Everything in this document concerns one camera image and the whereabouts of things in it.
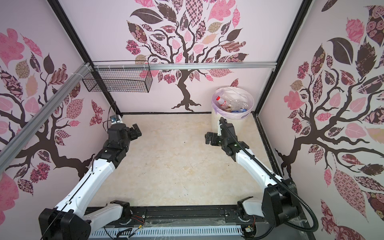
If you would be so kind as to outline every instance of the black cable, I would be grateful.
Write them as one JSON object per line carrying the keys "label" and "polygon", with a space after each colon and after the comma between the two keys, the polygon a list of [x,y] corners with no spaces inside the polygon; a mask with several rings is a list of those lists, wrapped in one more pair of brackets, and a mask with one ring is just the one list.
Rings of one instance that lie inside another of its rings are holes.
{"label": "black cable", "polygon": [[235,140],[235,143],[237,145],[240,146],[240,148],[244,151],[245,154],[247,154],[252,160],[254,160],[257,165],[259,165],[263,171],[265,173],[268,174],[268,176],[274,180],[281,188],[283,188],[284,190],[286,190],[290,195],[294,196],[297,200],[299,200],[299,202],[301,203],[301,205],[303,205],[303,207],[308,211],[308,213],[310,214],[312,220],[313,220],[313,226],[310,227],[310,228],[306,228],[306,227],[301,227],[301,226],[298,226],[298,225],[295,225],[293,223],[290,223],[290,222],[285,222],[284,224],[285,225],[288,225],[292,228],[295,228],[297,230],[300,230],[300,231],[303,231],[303,232],[315,232],[318,228],[319,228],[319,222],[316,218],[316,215],[315,213],[312,211],[312,209],[309,207],[309,205],[304,202],[303,199],[301,199],[296,193],[294,193],[291,189],[289,189],[284,183],[282,183],[280,180],[278,180],[276,177],[275,177],[275,174],[271,173],[270,171],[268,171],[268,169],[266,167],[264,167],[264,165],[259,162],[259,160],[257,160],[255,158],[255,155],[251,155],[239,142],[238,140],[233,136],[233,134],[231,133],[231,131],[229,131],[228,127],[225,125],[225,122],[224,122],[224,118],[220,118],[220,123],[223,125],[223,127],[225,128],[225,130],[229,133],[229,135]]}

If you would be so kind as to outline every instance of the metal wire mesh basket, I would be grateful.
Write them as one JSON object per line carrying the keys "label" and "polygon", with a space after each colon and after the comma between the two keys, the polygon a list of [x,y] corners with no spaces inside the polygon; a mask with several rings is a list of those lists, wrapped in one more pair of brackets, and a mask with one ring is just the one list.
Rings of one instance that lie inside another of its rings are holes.
{"label": "metal wire mesh basket", "polygon": [[95,80],[95,78],[100,77],[105,83],[108,92],[148,93],[152,84],[152,75],[148,61],[133,60],[132,62],[139,65],[137,67],[126,67],[124,65],[95,66],[94,70],[96,72],[89,72],[83,78],[83,83],[89,92],[101,92],[100,86]]}

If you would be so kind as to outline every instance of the pink wall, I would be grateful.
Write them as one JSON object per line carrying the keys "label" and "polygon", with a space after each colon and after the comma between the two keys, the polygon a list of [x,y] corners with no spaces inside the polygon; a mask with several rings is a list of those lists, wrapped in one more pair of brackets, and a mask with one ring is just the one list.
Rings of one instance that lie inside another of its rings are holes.
{"label": "pink wall", "polygon": [[382,1],[316,1],[260,114],[319,240],[382,239],[383,29]]}
{"label": "pink wall", "polygon": [[[0,7],[3,148],[83,61],[45,0]],[[80,83],[0,176],[1,238],[40,238],[40,212],[76,185],[107,138],[99,123],[108,107],[101,93]]]}

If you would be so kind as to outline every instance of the trash can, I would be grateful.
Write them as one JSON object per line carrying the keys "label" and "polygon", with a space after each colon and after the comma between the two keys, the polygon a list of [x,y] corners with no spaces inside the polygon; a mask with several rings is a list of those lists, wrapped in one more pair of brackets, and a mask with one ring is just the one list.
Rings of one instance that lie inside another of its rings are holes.
{"label": "trash can", "polygon": [[[217,96],[226,96],[232,100],[243,101],[248,104],[247,111],[243,113],[229,113],[221,110],[217,102]],[[237,87],[218,88],[212,95],[212,132],[217,132],[218,121],[221,117],[225,118],[228,123],[232,123],[236,134],[242,131],[245,118],[251,113],[255,101],[250,93]]]}

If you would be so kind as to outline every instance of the floor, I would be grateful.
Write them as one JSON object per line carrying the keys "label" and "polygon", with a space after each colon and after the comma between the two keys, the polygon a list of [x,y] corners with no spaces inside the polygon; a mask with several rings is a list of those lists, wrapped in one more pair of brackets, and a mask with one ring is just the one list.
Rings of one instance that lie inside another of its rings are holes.
{"label": "floor", "polygon": [[[264,164],[270,163],[252,116],[238,139]],[[131,206],[237,204],[247,196],[262,199],[256,181],[220,147],[205,144],[210,114],[124,115],[142,136],[131,142],[127,156],[100,187],[90,206],[112,200]]]}

